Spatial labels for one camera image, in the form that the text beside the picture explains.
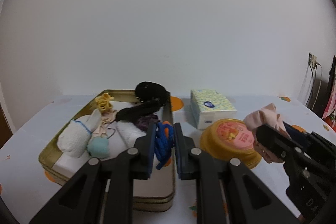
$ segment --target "light blue pom pom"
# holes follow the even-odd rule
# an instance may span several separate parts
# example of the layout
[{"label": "light blue pom pom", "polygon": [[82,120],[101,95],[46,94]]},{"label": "light blue pom pom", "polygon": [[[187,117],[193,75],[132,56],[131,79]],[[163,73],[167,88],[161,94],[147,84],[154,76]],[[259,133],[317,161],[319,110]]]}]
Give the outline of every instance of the light blue pom pom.
[{"label": "light blue pom pom", "polygon": [[87,145],[86,150],[92,157],[103,159],[110,155],[109,140],[107,138],[95,137]]}]

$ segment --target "black fabric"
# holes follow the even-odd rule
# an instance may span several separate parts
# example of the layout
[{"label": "black fabric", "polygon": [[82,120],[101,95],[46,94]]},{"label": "black fabric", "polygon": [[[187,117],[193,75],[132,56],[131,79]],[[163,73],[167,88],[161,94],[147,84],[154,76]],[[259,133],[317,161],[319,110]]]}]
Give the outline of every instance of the black fabric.
[{"label": "black fabric", "polygon": [[289,124],[285,122],[283,124],[285,125],[286,131],[288,135],[292,138],[292,140],[301,144],[304,151],[307,150],[310,143],[307,141],[306,136],[297,129],[295,129],[294,127],[291,127]]},{"label": "black fabric", "polygon": [[1,224],[20,224],[8,210],[7,206],[0,197],[0,223]]},{"label": "black fabric", "polygon": [[161,108],[161,103],[158,98],[146,101],[142,104],[136,105],[134,107],[127,107],[120,110],[115,116],[115,120],[118,121],[127,121],[136,123],[140,117],[147,116],[157,112]]},{"label": "black fabric", "polygon": [[148,101],[151,99],[159,98],[161,105],[166,104],[168,100],[168,93],[166,89],[152,82],[142,82],[135,88],[135,96],[140,101]]}]

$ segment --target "blue cord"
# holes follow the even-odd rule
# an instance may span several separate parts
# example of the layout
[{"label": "blue cord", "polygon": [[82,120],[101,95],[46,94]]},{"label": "blue cord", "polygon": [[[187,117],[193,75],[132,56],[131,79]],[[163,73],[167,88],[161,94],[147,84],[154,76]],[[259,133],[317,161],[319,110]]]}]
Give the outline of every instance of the blue cord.
[{"label": "blue cord", "polygon": [[92,132],[86,127],[85,124],[83,124],[81,121],[76,121],[76,120],[73,120],[73,121],[81,124],[86,129],[86,131],[91,135]]},{"label": "blue cord", "polygon": [[[168,128],[168,138],[165,134],[165,128]],[[174,128],[170,124],[157,124],[157,130],[155,134],[155,155],[159,160],[159,164],[156,166],[157,170],[160,170],[171,157],[171,150],[174,147]]]}]

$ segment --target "pink label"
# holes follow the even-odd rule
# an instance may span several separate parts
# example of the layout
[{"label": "pink label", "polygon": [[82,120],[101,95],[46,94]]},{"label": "pink label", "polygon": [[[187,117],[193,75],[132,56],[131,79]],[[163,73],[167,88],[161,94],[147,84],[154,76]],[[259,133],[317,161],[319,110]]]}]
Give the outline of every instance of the pink label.
[{"label": "pink label", "polygon": [[217,135],[226,146],[240,150],[253,148],[253,134],[247,130],[243,123],[222,123],[217,128]]}]

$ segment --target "round container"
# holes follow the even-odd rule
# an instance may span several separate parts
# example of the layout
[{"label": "round container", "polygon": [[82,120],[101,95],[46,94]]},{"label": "round container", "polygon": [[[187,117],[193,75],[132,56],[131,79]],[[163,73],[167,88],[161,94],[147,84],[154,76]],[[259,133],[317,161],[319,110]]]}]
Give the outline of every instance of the round container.
[{"label": "round container", "polygon": [[238,158],[252,169],[261,161],[261,155],[253,149],[253,141],[253,134],[243,121],[221,119],[203,131],[199,144],[214,158],[225,161]]}]

